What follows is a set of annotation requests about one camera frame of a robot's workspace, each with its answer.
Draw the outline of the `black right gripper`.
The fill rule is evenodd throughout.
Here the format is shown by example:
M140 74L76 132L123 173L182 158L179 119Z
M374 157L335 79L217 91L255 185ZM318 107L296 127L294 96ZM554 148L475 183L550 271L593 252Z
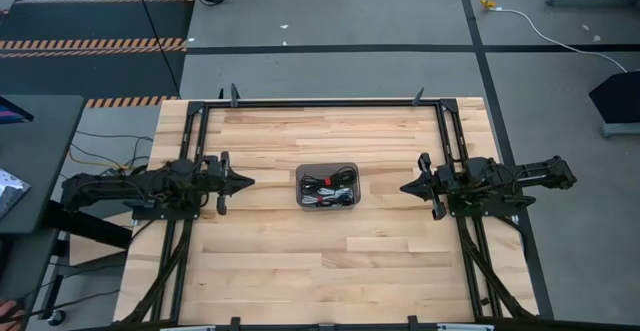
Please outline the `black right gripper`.
M431 170L431 159L428 153L422 153L418 159L420 175L413 181L401 186L400 191L416 196L423 201L431 201L434 220L441 220L447 215L447 209L440 200L447 195L452 182L451 169L448 166Z

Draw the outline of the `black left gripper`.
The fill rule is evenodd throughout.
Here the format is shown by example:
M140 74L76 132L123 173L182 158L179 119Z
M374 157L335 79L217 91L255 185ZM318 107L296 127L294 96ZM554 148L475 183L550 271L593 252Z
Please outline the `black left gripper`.
M212 193L216 193L216 211L219 215L225 215L227 213L226 186L228 178L233 181L229 183L230 196L253 186L253 179L240 175L230 168L230 157L227 151L223 151L220 156L205 156L203 161L206 165L206 178L203 191L205 201L202 203L202 206L205 206L209 202Z

